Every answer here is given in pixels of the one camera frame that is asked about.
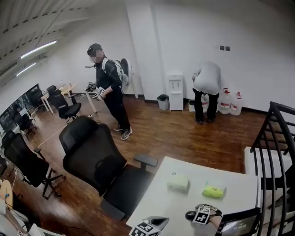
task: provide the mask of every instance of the office chair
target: office chair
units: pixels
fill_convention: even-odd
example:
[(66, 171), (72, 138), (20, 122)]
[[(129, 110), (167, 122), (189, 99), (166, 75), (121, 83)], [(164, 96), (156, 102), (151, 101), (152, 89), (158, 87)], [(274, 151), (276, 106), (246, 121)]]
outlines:
[(27, 131), (25, 136), (28, 137), (29, 133), (33, 132), (33, 129), (37, 129), (36, 126), (33, 125), (32, 120), (29, 118), (27, 114), (21, 116), (19, 112), (16, 113), (13, 121), (19, 126), (21, 131)]
[(39, 111), (41, 107), (43, 107), (43, 111), (44, 111), (45, 107), (41, 99), (41, 97), (43, 96), (43, 93), (39, 89), (39, 87), (35, 87), (31, 91), (27, 92), (27, 96), (36, 112)]
[(61, 194), (58, 193), (53, 187), (52, 181), (60, 177), (65, 178), (65, 176), (57, 175), (51, 177), (51, 174), (56, 172), (52, 168), (50, 169), (47, 176), (49, 163), (45, 160), (39, 148), (35, 148), (34, 152), (39, 154), (41, 158), (39, 158), (37, 154), (28, 148), (20, 133), (15, 134), (12, 131), (9, 131), (4, 135), (2, 138), (2, 144), (4, 147), (5, 157), (20, 169), (24, 177), (23, 181), (33, 185), (35, 188), (41, 183), (44, 184), (45, 186), (42, 196), (45, 199), (48, 199), (48, 197), (45, 196), (48, 186), (51, 187), (58, 197), (61, 196)]
[(59, 89), (56, 89), (56, 86), (52, 85), (47, 88), (49, 98), (48, 101), (54, 105), (54, 107), (59, 112), (59, 117), (62, 119), (72, 118), (75, 119), (77, 117), (77, 113), (81, 109), (81, 103), (76, 103), (71, 106), (68, 105), (65, 98), (61, 94)]
[(111, 217), (130, 216), (153, 179), (146, 165), (155, 167), (156, 159), (137, 155), (141, 168), (125, 165), (106, 124), (97, 124), (87, 116), (72, 121), (60, 133), (65, 151), (64, 169), (94, 187), (103, 196), (101, 208)]
[(6, 160), (0, 154), (0, 177), (4, 174), (6, 169), (7, 169)]

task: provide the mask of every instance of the black cap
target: black cap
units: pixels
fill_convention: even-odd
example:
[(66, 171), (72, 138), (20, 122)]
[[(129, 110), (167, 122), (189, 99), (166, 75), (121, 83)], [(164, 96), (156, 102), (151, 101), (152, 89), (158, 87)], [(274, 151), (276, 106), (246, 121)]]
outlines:
[(101, 45), (98, 44), (98, 43), (94, 43), (94, 44), (92, 44), (92, 45), (88, 48), (87, 55), (88, 55), (88, 56), (95, 57), (95, 56), (96, 56), (96, 50), (102, 50)]

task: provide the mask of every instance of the wooden floor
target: wooden floor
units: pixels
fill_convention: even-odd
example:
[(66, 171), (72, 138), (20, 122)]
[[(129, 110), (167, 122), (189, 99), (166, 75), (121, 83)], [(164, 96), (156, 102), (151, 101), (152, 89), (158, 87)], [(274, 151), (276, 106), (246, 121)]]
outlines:
[[(87, 99), (82, 102), (81, 114), (93, 114)], [(132, 158), (136, 153), (146, 153), (161, 163), (165, 156), (190, 163), (226, 171), (244, 172), (243, 150), (251, 146), (257, 136), (264, 115), (242, 112), (240, 116), (217, 114), (213, 124), (198, 125), (194, 114), (185, 111), (161, 111), (157, 104), (145, 103), (132, 97), (124, 98), (133, 133), (126, 141), (112, 131), (112, 136), (121, 154), (132, 165), (139, 166)], [(110, 129), (117, 126), (103, 102), (95, 101), (98, 113), (96, 121), (106, 123)], [(39, 146), (52, 134), (66, 125), (57, 112), (38, 113), (36, 134), (29, 136), (31, 148)], [(100, 209), (98, 192), (63, 169), (65, 155), (59, 142), (60, 131), (41, 145), (41, 150), (51, 167), (67, 176), (58, 184), (61, 198), (54, 195), (49, 200), (42, 198), (43, 185), (34, 188), (16, 177), (14, 192), (23, 195), (23, 202), (41, 218), (42, 227), (60, 231), (60, 224), (81, 227), (96, 236), (128, 235), (125, 221), (117, 222), (108, 218)], [(87, 235), (79, 230), (69, 230), (67, 235)]]

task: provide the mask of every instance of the person bending over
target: person bending over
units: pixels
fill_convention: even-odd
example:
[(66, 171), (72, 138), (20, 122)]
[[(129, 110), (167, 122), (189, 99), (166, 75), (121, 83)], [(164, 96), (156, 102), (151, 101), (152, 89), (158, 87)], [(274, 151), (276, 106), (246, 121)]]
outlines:
[(126, 140), (132, 133), (132, 129), (123, 104), (122, 82), (117, 73), (117, 67), (113, 61), (108, 60), (105, 71), (102, 69), (102, 61), (106, 56), (100, 44), (92, 44), (87, 54), (95, 63), (96, 86), (98, 88), (102, 87), (105, 90), (101, 98), (104, 100), (112, 116), (118, 121), (118, 127), (114, 128), (114, 130), (121, 131), (121, 139)]
[(209, 107), (207, 110), (207, 123), (215, 120), (217, 110), (217, 100), (220, 91), (220, 67), (208, 61), (200, 64), (197, 71), (193, 74), (193, 92), (195, 93), (195, 119), (198, 124), (203, 124), (203, 106), (201, 97), (203, 93), (209, 95)]

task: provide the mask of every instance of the monitor screen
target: monitor screen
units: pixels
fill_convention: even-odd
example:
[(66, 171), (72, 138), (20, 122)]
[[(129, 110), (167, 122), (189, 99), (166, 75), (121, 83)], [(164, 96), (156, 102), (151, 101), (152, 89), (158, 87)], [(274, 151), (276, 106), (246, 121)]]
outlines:
[(248, 234), (253, 227), (256, 217), (257, 216), (251, 216), (245, 219), (226, 222), (221, 231), (222, 236), (240, 236)]

